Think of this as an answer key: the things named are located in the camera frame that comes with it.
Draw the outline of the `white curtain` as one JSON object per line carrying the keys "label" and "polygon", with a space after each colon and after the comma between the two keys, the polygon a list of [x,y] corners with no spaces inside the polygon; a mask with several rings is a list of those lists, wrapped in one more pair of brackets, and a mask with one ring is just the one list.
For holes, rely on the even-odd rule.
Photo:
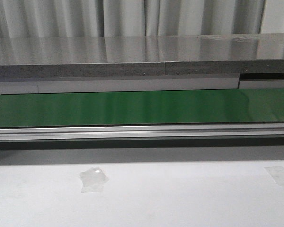
{"label": "white curtain", "polygon": [[0,0],[0,37],[284,33],[284,0]]}

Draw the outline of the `aluminium conveyor front rail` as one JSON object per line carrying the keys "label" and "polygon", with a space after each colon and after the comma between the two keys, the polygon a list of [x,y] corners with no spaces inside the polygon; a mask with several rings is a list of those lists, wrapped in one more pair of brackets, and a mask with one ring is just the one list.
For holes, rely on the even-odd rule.
{"label": "aluminium conveyor front rail", "polygon": [[0,128],[0,141],[284,136],[284,122]]}

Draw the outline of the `white conveyor back guard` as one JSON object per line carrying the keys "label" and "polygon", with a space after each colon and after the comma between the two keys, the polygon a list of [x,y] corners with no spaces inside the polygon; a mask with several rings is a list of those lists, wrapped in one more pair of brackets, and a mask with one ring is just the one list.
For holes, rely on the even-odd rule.
{"label": "white conveyor back guard", "polygon": [[284,73],[0,79],[0,94],[284,88]]}

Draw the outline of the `clear tape patch left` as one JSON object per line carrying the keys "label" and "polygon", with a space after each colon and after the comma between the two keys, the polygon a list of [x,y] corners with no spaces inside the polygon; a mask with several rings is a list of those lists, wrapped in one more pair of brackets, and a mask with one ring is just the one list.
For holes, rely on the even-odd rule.
{"label": "clear tape patch left", "polygon": [[99,167],[92,167],[79,174],[82,181],[82,193],[102,192],[104,184],[109,180]]}

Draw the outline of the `clear tape patch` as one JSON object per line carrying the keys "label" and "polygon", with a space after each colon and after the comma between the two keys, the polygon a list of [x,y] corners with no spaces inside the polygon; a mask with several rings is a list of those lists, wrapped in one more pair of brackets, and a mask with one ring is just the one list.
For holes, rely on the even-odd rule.
{"label": "clear tape patch", "polygon": [[92,167],[79,174],[82,181],[82,193],[102,192],[104,184],[109,180],[99,167]]}
{"label": "clear tape patch", "polygon": [[284,186],[284,168],[281,166],[265,167],[265,170],[279,186]]}

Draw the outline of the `clear tape patch right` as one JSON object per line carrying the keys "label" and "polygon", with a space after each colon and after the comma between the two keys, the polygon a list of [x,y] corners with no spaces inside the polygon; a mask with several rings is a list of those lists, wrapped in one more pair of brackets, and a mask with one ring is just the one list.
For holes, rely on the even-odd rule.
{"label": "clear tape patch right", "polygon": [[284,186],[284,168],[281,166],[265,167],[265,170],[279,186]]}

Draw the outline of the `green conveyor belt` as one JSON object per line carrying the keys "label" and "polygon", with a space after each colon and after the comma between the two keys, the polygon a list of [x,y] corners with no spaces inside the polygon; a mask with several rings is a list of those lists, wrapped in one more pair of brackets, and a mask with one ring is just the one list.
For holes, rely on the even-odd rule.
{"label": "green conveyor belt", "polygon": [[284,88],[0,95],[0,128],[284,122]]}

